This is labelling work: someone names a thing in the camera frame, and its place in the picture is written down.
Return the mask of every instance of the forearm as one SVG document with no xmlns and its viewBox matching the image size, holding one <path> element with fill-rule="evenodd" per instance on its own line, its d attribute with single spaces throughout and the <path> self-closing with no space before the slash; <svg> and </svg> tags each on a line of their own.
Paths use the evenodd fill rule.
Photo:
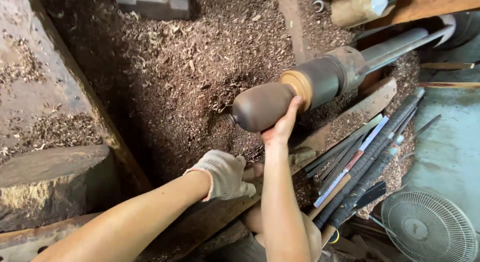
<svg viewBox="0 0 480 262">
<path fill-rule="evenodd" d="M 261 214 L 267 258 L 271 261 L 310 261 L 302 214 L 293 190 L 288 148 L 266 145 Z"/>
<path fill-rule="evenodd" d="M 206 197 L 209 189 L 207 173 L 187 173 L 105 211 L 32 262 L 133 261 L 184 210 Z"/>
</svg>

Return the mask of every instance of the fan grille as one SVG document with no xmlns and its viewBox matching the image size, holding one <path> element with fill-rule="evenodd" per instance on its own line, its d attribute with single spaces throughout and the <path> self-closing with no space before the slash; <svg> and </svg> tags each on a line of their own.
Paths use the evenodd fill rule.
<svg viewBox="0 0 480 262">
<path fill-rule="evenodd" d="M 475 230 L 455 204 L 423 190 L 405 189 L 382 204 L 381 218 L 395 246 L 417 262 L 473 261 Z"/>
</svg>

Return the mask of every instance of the electric fan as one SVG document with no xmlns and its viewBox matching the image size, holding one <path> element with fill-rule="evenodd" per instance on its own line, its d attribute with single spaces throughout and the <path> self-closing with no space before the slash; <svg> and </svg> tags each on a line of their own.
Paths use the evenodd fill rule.
<svg viewBox="0 0 480 262">
<path fill-rule="evenodd" d="M 455 204 L 438 194 L 406 188 L 381 206 L 395 246 L 416 262 L 471 262 L 478 250 L 475 229 Z"/>
</svg>

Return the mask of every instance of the white work glove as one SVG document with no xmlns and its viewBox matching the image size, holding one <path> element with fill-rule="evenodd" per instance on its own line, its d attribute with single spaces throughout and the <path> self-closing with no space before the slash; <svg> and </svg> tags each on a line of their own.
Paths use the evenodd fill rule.
<svg viewBox="0 0 480 262">
<path fill-rule="evenodd" d="M 243 156 L 235 157 L 219 150 L 210 150 L 184 174 L 200 170 L 210 175 L 212 185 L 208 196 L 202 201 L 212 198 L 228 200 L 240 196 L 252 196 L 256 192 L 255 186 L 242 181 L 246 163 Z"/>
</svg>

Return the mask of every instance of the leg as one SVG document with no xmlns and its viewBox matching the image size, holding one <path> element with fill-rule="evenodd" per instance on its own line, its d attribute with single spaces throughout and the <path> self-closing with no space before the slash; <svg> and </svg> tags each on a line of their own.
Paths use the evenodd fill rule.
<svg viewBox="0 0 480 262">
<path fill-rule="evenodd" d="M 255 239 L 258 241 L 258 243 L 265 247 L 263 226 L 261 221 L 262 211 L 260 205 L 260 201 L 253 205 L 244 215 L 242 222 L 250 231 L 257 233 L 255 235 Z M 318 259 L 320 259 L 320 255 L 322 254 L 322 234 L 320 233 L 320 230 L 318 230 L 317 226 L 303 212 L 302 216 L 303 225 L 305 226 L 305 232 L 307 233 L 308 245 L 310 248 L 310 257 L 313 262 L 316 262 Z"/>
</svg>

